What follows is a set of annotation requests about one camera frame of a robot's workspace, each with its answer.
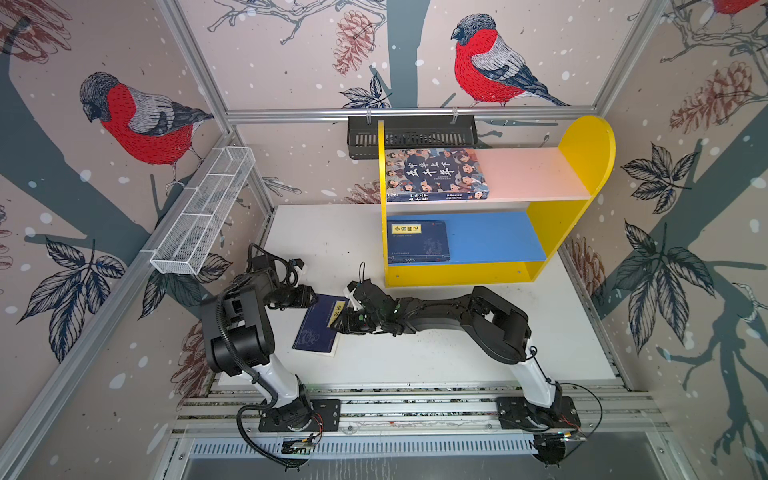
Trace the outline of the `blue book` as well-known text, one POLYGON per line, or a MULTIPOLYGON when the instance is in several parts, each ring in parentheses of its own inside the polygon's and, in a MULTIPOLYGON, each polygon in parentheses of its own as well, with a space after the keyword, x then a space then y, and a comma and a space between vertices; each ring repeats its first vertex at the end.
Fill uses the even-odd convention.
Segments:
POLYGON ((390 265, 448 262, 450 248, 445 222, 389 221, 387 260, 390 265))
POLYGON ((337 331, 331 325, 344 312, 348 299, 344 296, 318 295, 306 311, 292 345, 293 350, 334 356, 337 331))

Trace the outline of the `large illustrated box book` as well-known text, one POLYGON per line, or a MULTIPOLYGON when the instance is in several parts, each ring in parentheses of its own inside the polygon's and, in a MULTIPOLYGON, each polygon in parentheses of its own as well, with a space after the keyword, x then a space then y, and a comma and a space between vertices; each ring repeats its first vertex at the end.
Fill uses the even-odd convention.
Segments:
POLYGON ((387 150, 384 165, 389 202, 486 200, 490 194, 474 149, 387 150))

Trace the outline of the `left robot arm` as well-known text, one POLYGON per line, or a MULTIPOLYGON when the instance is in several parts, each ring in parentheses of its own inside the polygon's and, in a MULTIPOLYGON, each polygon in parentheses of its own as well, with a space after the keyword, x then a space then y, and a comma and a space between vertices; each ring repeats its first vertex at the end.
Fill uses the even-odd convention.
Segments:
POLYGON ((246 407, 261 415, 262 431, 320 428, 305 385, 276 354, 271 310, 307 309, 318 296, 299 282, 299 260, 286 261, 265 251, 246 262, 217 296, 200 307, 206 361, 215 373, 244 377, 263 399, 246 407))

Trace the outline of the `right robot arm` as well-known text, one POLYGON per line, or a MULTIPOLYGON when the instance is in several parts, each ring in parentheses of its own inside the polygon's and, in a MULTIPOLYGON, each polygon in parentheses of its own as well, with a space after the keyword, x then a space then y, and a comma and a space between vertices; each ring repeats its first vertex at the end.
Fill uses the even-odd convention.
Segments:
POLYGON ((528 315, 491 289, 476 286, 468 294, 448 299, 393 298, 366 279, 351 282, 345 296, 350 305, 330 323, 338 333, 397 337, 457 330, 489 358, 510 367, 523 395, 496 400, 502 428, 530 433, 581 428, 573 400, 536 359, 538 349, 529 343, 528 315))

